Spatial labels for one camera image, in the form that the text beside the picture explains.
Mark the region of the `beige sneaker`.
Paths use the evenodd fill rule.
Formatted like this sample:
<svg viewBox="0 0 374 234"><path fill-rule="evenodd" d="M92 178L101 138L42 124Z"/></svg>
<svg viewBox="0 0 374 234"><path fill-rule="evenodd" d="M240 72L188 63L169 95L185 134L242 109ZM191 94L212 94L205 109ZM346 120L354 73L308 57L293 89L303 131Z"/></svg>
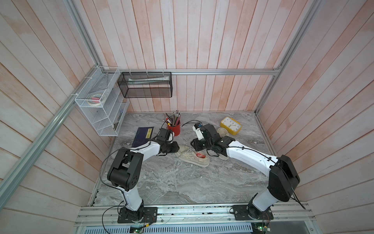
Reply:
<svg viewBox="0 0 374 234"><path fill-rule="evenodd" d="M204 158L197 156L197 153L186 145L180 145L179 150L175 153L177 158L183 162L190 163L200 167L208 167L210 165L210 159L205 155Z"/></svg>
<svg viewBox="0 0 374 234"><path fill-rule="evenodd" d="M231 143L231 139L228 135L228 131L225 128L219 128L218 134L221 139L217 142L217 149L218 149L217 154L219 155L219 159L228 160L229 157L227 155L227 148L229 147L229 144Z"/></svg>

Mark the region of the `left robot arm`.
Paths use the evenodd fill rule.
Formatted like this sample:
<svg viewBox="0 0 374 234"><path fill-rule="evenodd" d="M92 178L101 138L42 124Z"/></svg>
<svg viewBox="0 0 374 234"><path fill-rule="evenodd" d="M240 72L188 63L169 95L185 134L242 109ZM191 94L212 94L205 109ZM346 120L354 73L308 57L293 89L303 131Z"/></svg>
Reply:
<svg viewBox="0 0 374 234"><path fill-rule="evenodd" d="M123 197L122 203L112 207L117 209L118 223L142 223L147 227L157 221L157 208L145 208L137 183L144 161L154 156L166 156L179 151L180 147L173 138L172 130L161 128L155 137L141 146L122 147L114 151L116 156L107 172L108 183L104 182L102 173L99 173L102 184L118 190Z"/></svg>

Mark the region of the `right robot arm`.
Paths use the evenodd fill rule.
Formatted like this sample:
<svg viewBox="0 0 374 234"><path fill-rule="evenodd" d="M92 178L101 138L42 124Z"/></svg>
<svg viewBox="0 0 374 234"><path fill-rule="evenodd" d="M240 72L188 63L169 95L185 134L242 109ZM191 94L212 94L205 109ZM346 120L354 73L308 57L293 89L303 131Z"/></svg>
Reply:
<svg viewBox="0 0 374 234"><path fill-rule="evenodd" d="M233 207L233 212L241 220L258 220L268 215L270 207L277 202L288 202L295 194L301 179L292 160L282 155L271 156L241 144L229 136L221 137L213 125L194 124L193 131L197 138L191 141L191 146L196 151L206 150L214 152L214 157L225 156L239 160L256 168L268 178L268 186L257 193L250 202L238 210Z"/></svg>

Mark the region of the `red insole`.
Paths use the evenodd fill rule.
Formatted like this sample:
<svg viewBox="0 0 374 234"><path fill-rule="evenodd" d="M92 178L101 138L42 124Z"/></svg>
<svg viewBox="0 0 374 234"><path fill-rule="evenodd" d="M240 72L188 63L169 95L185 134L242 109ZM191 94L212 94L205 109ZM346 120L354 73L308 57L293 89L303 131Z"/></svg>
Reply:
<svg viewBox="0 0 374 234"><path fill-rule="evenodd" d="M206 155L201 154L201 153L196 153L196 156L197 156L198 158L201 158L201 159L204 159L204 158L206 157Z"/></svg>

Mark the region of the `red pen cup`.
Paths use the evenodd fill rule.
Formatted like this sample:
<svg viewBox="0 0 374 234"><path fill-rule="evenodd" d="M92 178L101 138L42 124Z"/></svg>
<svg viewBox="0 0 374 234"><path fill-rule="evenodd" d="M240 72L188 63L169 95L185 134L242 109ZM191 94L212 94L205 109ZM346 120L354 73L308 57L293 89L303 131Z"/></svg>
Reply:
<svg viewBox="0 0 374 234"><path fill-rule="evenodd" d="M178 121L175 125L172 125L171 123L168 122L168 126L167 126L167 129L168 130L171 130L173 133L174 133L174 136L178 136L180 135L180 121Z"/></svg>

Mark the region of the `dark blue book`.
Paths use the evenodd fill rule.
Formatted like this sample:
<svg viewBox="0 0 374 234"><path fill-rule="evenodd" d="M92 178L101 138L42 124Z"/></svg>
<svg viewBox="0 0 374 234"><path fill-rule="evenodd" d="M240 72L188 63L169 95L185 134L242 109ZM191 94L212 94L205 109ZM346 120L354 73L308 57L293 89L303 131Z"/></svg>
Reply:
<svg viewBox="0 0 374 234"><path fill-rule="evenodd" d="M151 140L154 127L139 127L132 143L132 148L139 147Z"/></svg>

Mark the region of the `yellow alarm clock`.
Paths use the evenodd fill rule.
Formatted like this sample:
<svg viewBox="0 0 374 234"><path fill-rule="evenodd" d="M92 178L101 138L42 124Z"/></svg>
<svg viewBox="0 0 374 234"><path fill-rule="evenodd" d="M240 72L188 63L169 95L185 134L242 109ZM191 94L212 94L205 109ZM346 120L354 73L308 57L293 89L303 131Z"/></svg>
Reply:
<svg viewBox="0 0 374 234"><path fill-rule="evenodd" d="M226 129L233 136L237 135L242 129L242 125L230 117L225 117L221 120L220 127Z"/></svg>

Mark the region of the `pens and pencils bunch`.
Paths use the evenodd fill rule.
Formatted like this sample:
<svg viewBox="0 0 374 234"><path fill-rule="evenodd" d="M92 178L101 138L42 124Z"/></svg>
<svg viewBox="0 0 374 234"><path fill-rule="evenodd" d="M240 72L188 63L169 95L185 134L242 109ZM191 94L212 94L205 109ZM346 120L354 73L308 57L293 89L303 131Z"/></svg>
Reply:
<svg viewBox="0 0 374 234"><path fill-rule="evenodd" d="M164 113L166 117L166 123L169 127L176 127L177 125L180 124L180 119L181 119L181 112L178 110L173 111L172 113Z"/></svg>

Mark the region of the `tape roll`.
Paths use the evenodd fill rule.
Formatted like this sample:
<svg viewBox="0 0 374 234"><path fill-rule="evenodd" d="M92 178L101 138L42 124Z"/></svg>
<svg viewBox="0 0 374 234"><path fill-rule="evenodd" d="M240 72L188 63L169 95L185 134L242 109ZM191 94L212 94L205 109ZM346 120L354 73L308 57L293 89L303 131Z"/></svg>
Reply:
<svg viewBox="0 0 374 234"><path fill-rule="evenodd" d="M86 100L89 106L101 106L106 101L106 96L103 93L94 93Z"/></svg>

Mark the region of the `black mesh wall basket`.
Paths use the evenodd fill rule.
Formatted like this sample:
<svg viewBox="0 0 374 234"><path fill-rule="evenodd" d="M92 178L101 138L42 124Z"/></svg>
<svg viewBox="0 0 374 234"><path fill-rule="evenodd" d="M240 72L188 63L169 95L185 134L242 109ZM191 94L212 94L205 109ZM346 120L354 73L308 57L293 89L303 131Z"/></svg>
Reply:
<svg viewBox="0 0 374 234"><path fill-rule="evenodd" d="M117 84L125 98L171 98L170 72L122 72Z"/></svg>

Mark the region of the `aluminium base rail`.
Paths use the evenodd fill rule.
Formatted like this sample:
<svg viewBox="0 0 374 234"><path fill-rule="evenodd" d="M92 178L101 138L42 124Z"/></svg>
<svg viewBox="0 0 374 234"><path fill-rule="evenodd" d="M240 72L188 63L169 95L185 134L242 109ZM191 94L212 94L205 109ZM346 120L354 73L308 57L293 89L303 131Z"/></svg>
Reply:
<svg viewBox="0 0 374 234"><path fill-rule="evenodd" d="M203 223L238 223L280 221L314 221L316 220L307 203L301 207L296 202L279 202L270 207L268 214L259 219L250 219L244 203L190 204L190 205L145 205L144 215L154 225L203 224ZM119 209L109 206L92 206L81 208L75 221L75 227L114 226Z"/></svg>

